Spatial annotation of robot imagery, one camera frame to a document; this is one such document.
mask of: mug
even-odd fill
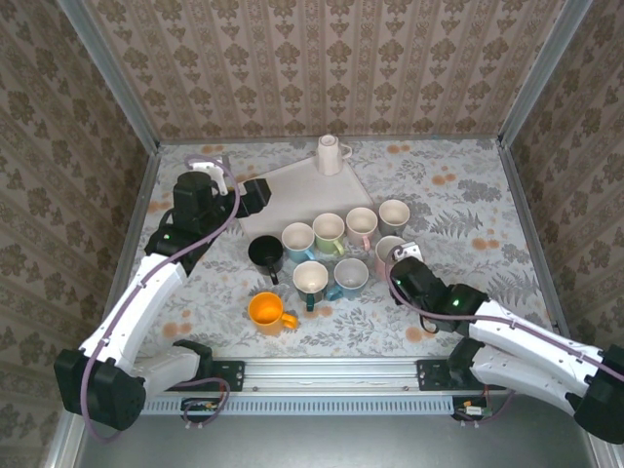
[[[380,280],[386,281],[386,258],[388,254],[397,246],[401,246],[406,241],[397,236],[386,236],[377,242],[374,248],[374,271]]]
[[[295,263],[306,260],[315,260],[314,256],[314,231],[310,226],[302,222],[294,222],[282,232],[282,244],[286,248],[286,254]]]
[[[357,258],[346,258],[335,266],[333,278],[335,286],[328,291],[327,299],[353,299],[360,295],[369,280],[369,268]]]
[[[354,246],[371,249],[371,239],[377,228],[377,215],[368,208],[354,208],[346,217],[347,237]]]
[[[344,221],[340,216],[333,213],[319,214],[312,223],[312,230],[316,236],[316,247],[323,254],[344,255],[342,236],[344,234]]]
[[[273,236],[257,237],[250,243],[247,253],[257,271],[270,276],[273,284],[277,285],[277,272],[284,264],[284,247],[280,240]]]
[[[329,278],[328,269],[318,261],[306,261],[294,269],[292,281],[305,302],[305,310],[312,312],[314,305],[323,300]]]
[[[256,294],[248,307],[250,318],[260,333],[275,336],[284,327],[296,329],[298,320],[284,312],[282,299],[273,292]]]
[[[346,144],[341,144],[333,135],[323,135],[319,138],[316,149],[317,166],[323,176],[333,176],[342,171],[343,160],[351,157],[353,149]]]
[[[379,219],[382,236],[400,236],[410,220],[410,207],[401,200],[386,200],[379,207]]]

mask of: orange mug handle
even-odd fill
[[[282,322],[284,323],[284,327],[288,329],[296,329],[299,325],[299,321],[291,314],[282,314]]]

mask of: green mug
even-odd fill
[[[319,214],[312,223],[312,229],[319,251],[323,254],[344,255],[344,221],[340,216],[333,213]]]

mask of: white tray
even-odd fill
[[[371,197],[346,161],[340,173],[321,175],[314,159],[258,176],[266,178],[271,200],[260,213],[240,219],[250,239],[265,234],[281,239],[284,228],[293,222],[311,226],[314,218],[323,213],[345,218],[354,208],[372,208]]]

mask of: gray floor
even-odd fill
[[[595,466],[569,416],[525,397],[479,429],[448,416],[224,416],[186,430],[151,416],[113,445],[88,441],[80,459],[89,468]]]

